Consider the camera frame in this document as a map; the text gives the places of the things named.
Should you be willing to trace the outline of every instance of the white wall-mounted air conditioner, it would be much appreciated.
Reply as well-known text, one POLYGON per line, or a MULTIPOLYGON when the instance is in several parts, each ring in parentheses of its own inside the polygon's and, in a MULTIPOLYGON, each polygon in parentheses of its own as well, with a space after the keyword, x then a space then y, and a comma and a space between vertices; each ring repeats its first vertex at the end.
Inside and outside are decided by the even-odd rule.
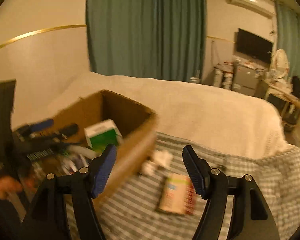
POLYGON ((262 14, 268 18, 274 16, 274 5, 264 0, 230 0, 232 4, 239 5, 262 14))

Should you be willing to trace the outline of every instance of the human hand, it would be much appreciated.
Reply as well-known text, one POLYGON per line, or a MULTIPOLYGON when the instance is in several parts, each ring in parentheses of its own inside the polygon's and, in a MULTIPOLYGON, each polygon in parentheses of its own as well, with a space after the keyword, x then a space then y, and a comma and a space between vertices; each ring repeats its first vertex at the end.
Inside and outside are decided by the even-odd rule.
MULTIPOLYGON (((34 178, 30 176, 24 180, 27 187, 34 188, 34 178)), ((19 193, 23 189, 21 183, 10 176, 0 178, 0 199, 4 200, 9 193, 19 193)))

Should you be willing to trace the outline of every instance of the green curtain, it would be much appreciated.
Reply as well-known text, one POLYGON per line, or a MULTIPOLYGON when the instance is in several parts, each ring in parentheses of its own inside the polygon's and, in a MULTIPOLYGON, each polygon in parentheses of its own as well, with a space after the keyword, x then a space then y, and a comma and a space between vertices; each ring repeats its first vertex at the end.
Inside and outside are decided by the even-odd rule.
POLYGON ((91 69, 189 81, 202 69, 205 0, 87 0, 91 69))
POLYGON ((278 49, 284 49, 290 63, 289 76, 300 78, 300 15, 276 1, 278 49))

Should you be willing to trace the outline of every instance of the checkered blanket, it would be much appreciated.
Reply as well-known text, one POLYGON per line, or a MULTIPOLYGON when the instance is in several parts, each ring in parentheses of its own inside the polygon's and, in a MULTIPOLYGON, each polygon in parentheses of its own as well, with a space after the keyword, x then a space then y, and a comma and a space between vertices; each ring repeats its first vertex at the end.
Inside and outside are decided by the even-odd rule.
MULTIPOLYGON (((300 225, 300 148, 293 147, 276 156, 252 160, 159 133, 157 150, 166 149, 174 156, 168 172, 187 174, 182 161, 185 145, 191 145, 211 167, 222 167, 228 176, 251 174, 270 207, 281 240, 288 239, 296 231, 300 225)), ((156 211, 166 175, 167 171, 156 171, 152 177, 135 175, 102 204, 97 216, 106 239, 192 239, 206 201, 197 197, 194 215, 156 211)), ((219 239, 227 237, 232 202, 233 196, 229 196, 219 239)))

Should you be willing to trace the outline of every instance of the black tv screen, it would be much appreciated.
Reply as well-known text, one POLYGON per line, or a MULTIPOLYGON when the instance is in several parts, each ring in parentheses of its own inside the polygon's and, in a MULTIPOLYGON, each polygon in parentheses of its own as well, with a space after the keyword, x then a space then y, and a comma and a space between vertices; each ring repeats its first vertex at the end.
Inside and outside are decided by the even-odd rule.
POLYGON ((271 63, 273 43, 258 35, 239 29, 236 50, 265 63, 271 63))

